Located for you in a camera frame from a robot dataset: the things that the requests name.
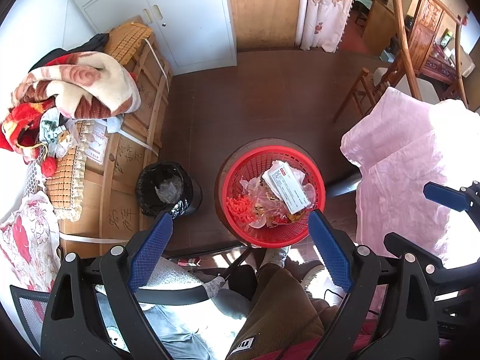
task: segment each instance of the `curtain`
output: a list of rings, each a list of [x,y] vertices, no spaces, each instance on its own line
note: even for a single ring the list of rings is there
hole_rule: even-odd
[[[335,52],[353,0],[300,0],[295,44]]]

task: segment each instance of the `red plastic basket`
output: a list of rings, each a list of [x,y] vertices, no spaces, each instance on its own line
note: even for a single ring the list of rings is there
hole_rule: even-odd
[[[311,183],[315,187],[316,200],[314,206],[297,222],[288,225],[278,225],[272,228],[266,226],[256,229],[248,224],[237,222],[225,202],[227,197],[237,198],[242,194],[243,188],[239,181],[250,180],[258,177],[272,166],[272,161],[287,162],[291,167],[300,169],[305,173],[304,184]],[[311,159],[297,150],[285,146],[263,146],[253,149],[240,157],[226,174],[222,185],[222,210],[231,229],[241,240],[263,248],[281,248],[293,245],[308,235],[308,214],[310,211],[325,208],[325,185],[317,166]]]

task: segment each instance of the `floral curtain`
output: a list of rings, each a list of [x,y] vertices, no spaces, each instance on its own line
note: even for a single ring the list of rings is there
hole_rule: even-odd
[[[59,225],[43,192],[24,197],[20,209],[0,224],[0,259],[22,288],[51,292],[61,264],[58,245]]]
[[[353,0],[300,0],[295,44],[335,52]]]

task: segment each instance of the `brown pants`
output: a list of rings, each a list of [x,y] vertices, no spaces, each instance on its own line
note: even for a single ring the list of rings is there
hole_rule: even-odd
[[[266,264],[258,271],[258,287],[251,300],[250,314],[226,359],[251,360],[288,345],[321,337],[324,326],[333,320],[337,310],[337,306],[330,307],[323,299],[310,300],[286,269]],[[230,354],[252,337],[249,349]]]

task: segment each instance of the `red floor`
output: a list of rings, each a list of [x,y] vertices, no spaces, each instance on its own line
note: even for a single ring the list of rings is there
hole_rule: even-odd
[[[339,50],[351,51],[359,54],[371,55],[368,47],[363,42],[362,35],[364,27],[355,23],[357,12],[351,11],[349,20],[346,23],[345,30],[342,37],[342,42],[338,45]],[[359,24],[365,25],[364,20],[359,20]]]

